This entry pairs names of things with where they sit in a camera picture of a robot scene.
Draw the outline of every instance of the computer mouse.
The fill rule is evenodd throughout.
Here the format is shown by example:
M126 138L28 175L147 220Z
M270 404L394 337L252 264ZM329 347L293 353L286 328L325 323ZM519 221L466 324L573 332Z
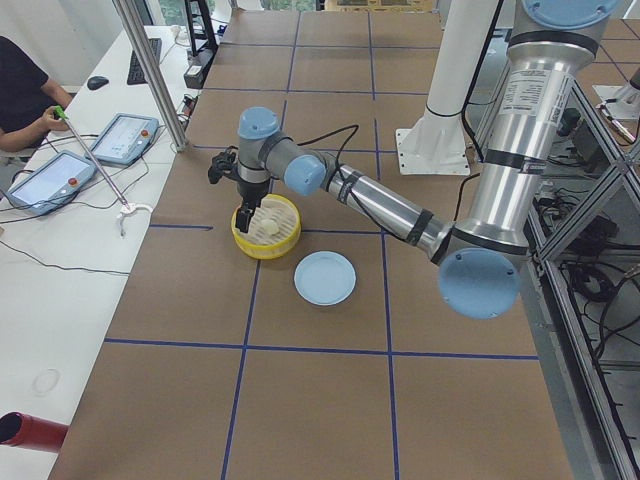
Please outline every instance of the computer mouse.
M89 88L89 90L97 90L100 87L105 86L107 83L109 83L109 79L107 77L95 76L87 80L87 88Z

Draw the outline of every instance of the black keyboard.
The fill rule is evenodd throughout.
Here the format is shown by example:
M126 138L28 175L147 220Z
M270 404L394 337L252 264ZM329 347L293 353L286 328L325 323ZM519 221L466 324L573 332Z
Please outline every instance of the black keyboard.
M160 52L162 51L162 39L149 38L149 45L153 51L153 56L156 57L156 61L160 62ZM147 83L144 78L144 72L142 71L142 65L136 52L131 52L131 61L129 62L129 75L127 76L127 85L139 85L141 83Z

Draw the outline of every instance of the white plate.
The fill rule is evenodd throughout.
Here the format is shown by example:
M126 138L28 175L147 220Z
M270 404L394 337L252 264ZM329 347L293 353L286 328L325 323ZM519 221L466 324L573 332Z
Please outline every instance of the white plate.
M293 277L298 293L315 305L335 305L356 285L356 271L339 253L315 252L303 258Z

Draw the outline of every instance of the person's hand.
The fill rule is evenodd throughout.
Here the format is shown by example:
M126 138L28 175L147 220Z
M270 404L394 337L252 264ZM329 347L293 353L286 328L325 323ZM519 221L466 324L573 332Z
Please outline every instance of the person's hand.
M57 119L53 116L53 112L56 107L47 108L42 114L42 123L46 127L47 131L54 130L56 132L64 132L69 130L69 126L62 119Z

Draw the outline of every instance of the robotic arm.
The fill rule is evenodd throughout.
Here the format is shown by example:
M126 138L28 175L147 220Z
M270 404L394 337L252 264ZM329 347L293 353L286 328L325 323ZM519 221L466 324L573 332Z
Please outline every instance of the robotic arm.
M309 195L322 188L440 265L440 291L456 311L492 318L513 305L526 259L523 228L578 71L596 56L619 0L520 0L502 104L468 218L447 222L329 154L305 150L263 107L240 118L238 155L213 159L211 183L238 183L236 228L246 232L272 177Z

